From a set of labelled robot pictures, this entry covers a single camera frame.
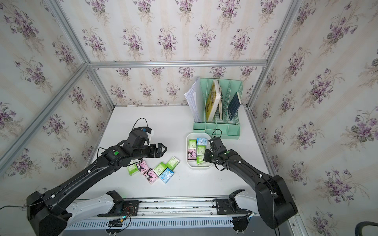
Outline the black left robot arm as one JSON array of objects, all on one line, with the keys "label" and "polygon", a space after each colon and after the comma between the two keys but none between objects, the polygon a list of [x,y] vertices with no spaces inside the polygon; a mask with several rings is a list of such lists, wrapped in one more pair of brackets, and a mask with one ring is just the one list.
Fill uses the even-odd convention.
[{"label": "black left robot arm", "polygon": [[167,151],[162,143],[150,143],[149,127],[134,128],[126,140],[105,149],[101,155],[81,172],[57,187],[26,199],[27,220],[37,236],[58,236],[76,216],[69,209],[80,195],[93,185],[130,165],[133,160],[160,158]]}]

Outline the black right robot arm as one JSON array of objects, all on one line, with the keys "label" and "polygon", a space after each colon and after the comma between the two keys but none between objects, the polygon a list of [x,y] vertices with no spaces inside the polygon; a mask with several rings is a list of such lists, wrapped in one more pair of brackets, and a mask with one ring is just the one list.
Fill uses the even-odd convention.
[{"label": "black right robot arm", "polygon": [[253,189],[256,194],[257,211],[269,228],[278,228],[298,213],[298,208],[282,177],[271,176],[258,170],[235,150],[226,149],[220,137],[209,140],[209,144],[210,148],[205,151],[204,161],[223,166]]}]

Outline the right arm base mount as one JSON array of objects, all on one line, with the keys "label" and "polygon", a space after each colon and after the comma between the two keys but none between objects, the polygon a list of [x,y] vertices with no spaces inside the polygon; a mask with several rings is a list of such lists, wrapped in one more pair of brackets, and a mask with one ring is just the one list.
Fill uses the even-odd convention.
[{"label": "right arm base mount", "polygon": [[212,206],[217,215],[235,215],[231,223],[237,233],[245,233],[251,217],[259,215],[256,193],[244,189],[232,192],[227,198],[213,199]]}]

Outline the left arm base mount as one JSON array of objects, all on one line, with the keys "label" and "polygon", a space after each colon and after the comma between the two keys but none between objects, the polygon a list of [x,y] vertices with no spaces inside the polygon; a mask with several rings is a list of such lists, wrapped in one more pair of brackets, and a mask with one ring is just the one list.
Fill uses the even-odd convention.
[{"label": "left arm base mount", "polygon": [[108,191],[106,196],[111,198],[110,202],[113,206],[106,213],[98,214],[97,217],[117,217],[117,219],[110,220],[107,227],[127,228],[132,217],[137,216],[140,201],[125,200],[115,190]]}]

